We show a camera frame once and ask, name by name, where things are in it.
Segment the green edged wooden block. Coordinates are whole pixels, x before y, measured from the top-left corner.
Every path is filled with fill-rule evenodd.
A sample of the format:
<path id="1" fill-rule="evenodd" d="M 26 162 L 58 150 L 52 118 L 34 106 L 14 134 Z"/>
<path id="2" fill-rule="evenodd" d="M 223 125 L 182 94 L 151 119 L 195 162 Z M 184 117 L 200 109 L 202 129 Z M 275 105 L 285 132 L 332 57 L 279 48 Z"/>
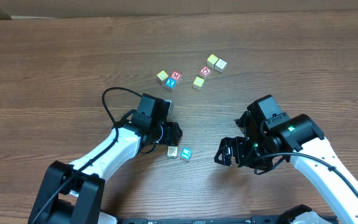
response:
<path id="1" fill-rule="evenodd" d="M 177 146 L 168 146 L 167 148 L 167 157 L 171 159 L 176 159 L 178 154 Z"/>

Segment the blue wooden block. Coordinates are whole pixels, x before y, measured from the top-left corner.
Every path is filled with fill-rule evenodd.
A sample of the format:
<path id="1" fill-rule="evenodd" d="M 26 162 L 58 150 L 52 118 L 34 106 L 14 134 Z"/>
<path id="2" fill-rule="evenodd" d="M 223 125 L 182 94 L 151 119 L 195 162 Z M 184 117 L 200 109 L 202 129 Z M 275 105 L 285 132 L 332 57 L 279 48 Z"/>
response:
<path id="1" fill-rule="evenodd" d="M 188 162 L 191 159 L 192 154 L 193 151 L 191 149 L 184 147 L 180 153 L 180 158 Z"/>

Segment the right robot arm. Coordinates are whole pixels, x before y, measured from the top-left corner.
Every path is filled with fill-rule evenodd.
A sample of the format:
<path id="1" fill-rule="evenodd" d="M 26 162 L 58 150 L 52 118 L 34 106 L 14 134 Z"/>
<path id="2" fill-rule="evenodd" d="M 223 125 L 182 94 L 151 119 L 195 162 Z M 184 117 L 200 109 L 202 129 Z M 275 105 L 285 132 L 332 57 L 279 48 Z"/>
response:
<path id="1" fill-rule="evenodd" d="M 312 183 L 341 223 L 358 223 L 358 181 L 309 116 L 291 118 L 267 95 L 250 104 L 235 123 L 242 135 L 221 139 L 216 163 L 236 163 L 262 175 L 289 162 Z"/>

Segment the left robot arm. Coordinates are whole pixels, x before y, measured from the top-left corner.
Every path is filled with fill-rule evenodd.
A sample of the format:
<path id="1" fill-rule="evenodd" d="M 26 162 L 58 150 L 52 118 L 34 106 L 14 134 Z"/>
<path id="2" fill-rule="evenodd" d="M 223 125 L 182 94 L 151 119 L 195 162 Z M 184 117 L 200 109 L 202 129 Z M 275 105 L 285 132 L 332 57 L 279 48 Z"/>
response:
<path id="1" fill-rule="evenodd" d="M 173 102 L 143 94 L 135 110 L 112 127 L 92 151 L 69 164 L 49 165 L 30 213 L 29 223 L 117 223 L 101 210 L 105 183 L 145 146 L 177 146 L 183 132 L 168 122 Z"/>

